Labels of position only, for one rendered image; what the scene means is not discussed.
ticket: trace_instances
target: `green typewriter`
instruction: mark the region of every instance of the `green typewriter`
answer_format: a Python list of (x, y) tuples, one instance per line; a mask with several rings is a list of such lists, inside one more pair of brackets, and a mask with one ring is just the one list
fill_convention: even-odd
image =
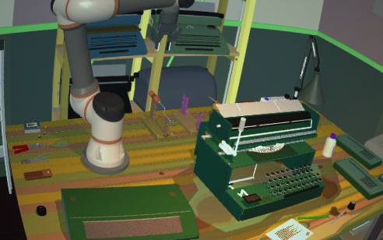
[(298, 100), (219, 104), (201, 122), (195, 174), (238, 220), (319, 197), (319, 114)]
[[(160, 20), (161, 10), (152, 10), (153, 26)], [(177, 26), (182, 29), (169, 54), (229, 55), (230, 50), (221, 31), (224, 14), (180, 10)], [(152, 32), (148, 38), (153, 41)]]

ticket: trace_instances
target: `green wall trim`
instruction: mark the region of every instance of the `green wall trim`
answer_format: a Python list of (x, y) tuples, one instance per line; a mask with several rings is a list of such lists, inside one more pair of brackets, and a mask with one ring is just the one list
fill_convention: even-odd
[[(233, 21), (233, 20), (225, 20), (224, 26), (241, 26), (241, 22)], [(42, 30), (54, 30), (57, 28), (58, 28), (57, 23), (40, 23), (40, 24), (31, 24), (31, 25), (22, 25), (22, 26), (7, 26), (7, 27), (0, 27), (0, 35), (17, 34), (17, 33), (42, 31)], [(377, 69), (379, 72), (383, 72), (383, 66), (363, 56), (362, 54), (353, 50), (352, 48), (347, 47), (345, 44), (342, 44), (338, 42), (337, 40), (323, 33), (320, 33), (317, 30), (307, 30), (307, 29), (302, 29), (297, 27), (280, 26), (280, 25), (273, 25), (273, 24), (266, 24), (266, 23), (252, 23), (251, 28), (277, 30), (277, 31), (291, 32), (296, 34), (315, 35), (315, 36), (321, 37), (324, 40), (328, 41), (329, 43), (334, 44), (336, 47), (343, 49), (344, 51), (350, 53), (352, 56), (360, 59), (361, 61)]]
[(0, 35), (34, 32), (34, 31), (42, 31), (42, 30), (53, 30), (57, 28), (58, 28), (57, 23), (40, 23), (40, 24), (30, 24), (30, 25), (22, 25), (22, 26), (6, 26), (6, 27), (0, 27)]

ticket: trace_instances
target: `lamp arm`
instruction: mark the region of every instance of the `lamp arm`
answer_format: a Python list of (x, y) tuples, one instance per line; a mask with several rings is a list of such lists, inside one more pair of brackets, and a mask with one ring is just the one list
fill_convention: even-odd
[(304, 53), (304, 59), (302, 62), (302, 67), (299, 72), (298, 81), (294, 87), (295, 93), (294, 93), (293, 99), (298, 98), (298, 93), (303, 88), (304, 75), (306, 74), (307, 64), (308, 64), (308, 60), (310, 58), (311, 52), (313, 52), (314, 70), (316, 72), (319, 72), (319, 55), (318, 55), (317, 42), (314, 36), (310, 35), (308, 36), (306, 51)]

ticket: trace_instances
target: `paper on typewriter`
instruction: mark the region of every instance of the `paper on typewriter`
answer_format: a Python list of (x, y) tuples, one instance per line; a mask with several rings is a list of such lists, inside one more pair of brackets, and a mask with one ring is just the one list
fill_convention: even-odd
[(290, 219), (266, 235), (272, 240), (305, 240), (313, 233), (294, 219)]

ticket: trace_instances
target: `purple wall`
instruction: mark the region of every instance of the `purple wall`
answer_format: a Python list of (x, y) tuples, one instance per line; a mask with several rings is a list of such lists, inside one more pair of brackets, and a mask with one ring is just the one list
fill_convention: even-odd
[(319, 32), (383, 65), (383, 17), (373, 13), (374, 3), (325, 0)]
[(13, 26), (56, 22), (51, 0), (15, 0)]

